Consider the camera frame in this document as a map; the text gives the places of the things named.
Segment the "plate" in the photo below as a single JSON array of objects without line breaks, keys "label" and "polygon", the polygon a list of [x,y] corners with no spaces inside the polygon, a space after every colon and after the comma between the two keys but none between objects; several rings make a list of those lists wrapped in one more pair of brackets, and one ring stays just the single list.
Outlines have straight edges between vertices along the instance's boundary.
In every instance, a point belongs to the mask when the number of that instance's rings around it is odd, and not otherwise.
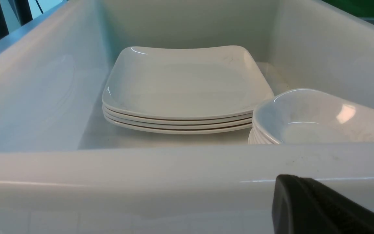
[{"label": "plate", "polygon": [[118,121],[120,123],[124,124],[130,124],[135,126],[143,126],[148,128],[159,128],[159,129],[169,129],[169,130],[197,130],[197,129],[214,129],[214,128],[223,128],[223,127],[229,127],[229,126],[238,126],[242,124],[248,124],[252,123],[252,118],[244,119],[244,120],[237,120],[237,121],[231,121],[227,123],[219,123],[219,124],[201,124],[201,125],[167,125],[167,124],[150,124],[150,123],[143,123],[143,122],[137,122],[132,120],[126,120],[122,118],[118,118],[115,116],[112,116],[106,112],[104,112],[104,115],[114,121]]},{"label": "plate", "polygon": [[250,114],[273,96],[243,47],[129,47],[112,69],[102,102],[137,117],[210,120]]},{"label": "plate", "polygon": [[223,127],[223,128],[216,128],[216,129],[202,129],[202,130],[168,130],[168,129],[159,129],[159,128],[148,128],[148,127],[142,127],[142,126],[135,126],[130,124],[121,123],[115,120],[112,120],[108,118],[107,116],[104,116],[105,119],[110,122],[111,124],[114,124],[116,126],[138,130],[138,131],[144,131],[144,132],[154,132],[154,133],[163,133],[163,134],[177,134],[177,135],[193,135],[193,134],[212,134],[212,133],[220,133],[220,132],[231,132],[241,129],[246,129],[252,127],[252,124],[242,124],[238,126],[232,126],[232,127]]},{"label": "plate", "polygon": [[143,123],[150,123],[150,124],[168,124],[168,125],[218,124],[218,123],[226,123],[226,122],[231,122],[231,121],[252,118],[252,114],[243,114],[243,115],[221,118],[221,119],[214,119],[214,120],[157,120],[157,119],[141,118],[137,116],[118,113],[118,112],[115,112],[115,111],[112,111],[106,108],[105,106],[103,106],[103,110],[105,113],[108,113],[114,117],[118,117],[121,119],[132,120],[132,121],[143,122]]}]

